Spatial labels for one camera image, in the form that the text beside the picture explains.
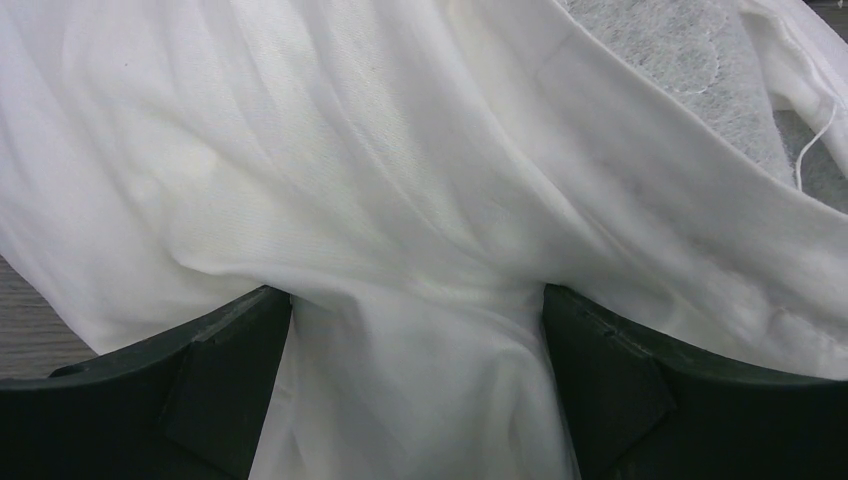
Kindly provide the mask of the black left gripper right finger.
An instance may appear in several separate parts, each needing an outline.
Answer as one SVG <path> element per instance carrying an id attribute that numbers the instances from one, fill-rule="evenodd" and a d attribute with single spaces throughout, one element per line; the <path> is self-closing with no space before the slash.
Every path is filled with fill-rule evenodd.
<path id="1" fill-rule="evenodd" d="M 843 479 L 847 385 L 726 358 L 564 288 L 544 337 L 584 479 Z"/>

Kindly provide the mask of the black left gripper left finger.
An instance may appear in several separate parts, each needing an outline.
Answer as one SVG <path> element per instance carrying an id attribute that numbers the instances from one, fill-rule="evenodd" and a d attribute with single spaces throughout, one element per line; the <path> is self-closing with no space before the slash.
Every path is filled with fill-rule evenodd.
<path id="1" fill-rule="evenodd" d="M 41 379 L 1 383 L 5 479 L 245 479 L 291 300 L 254 290 Z"/>

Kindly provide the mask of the grey cream ruffled pillowcase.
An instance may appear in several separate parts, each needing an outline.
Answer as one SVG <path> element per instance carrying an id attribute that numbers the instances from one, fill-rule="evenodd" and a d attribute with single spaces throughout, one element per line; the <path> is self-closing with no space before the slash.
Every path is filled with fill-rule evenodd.
<path id="1" fill-rule="evenodd" d="M 800 1 L 5 1 L 1 253 L 105 354 L 294 300 L 256 479 L 572 479 L 549 284 L 847 375 L 847 46 Z"/>

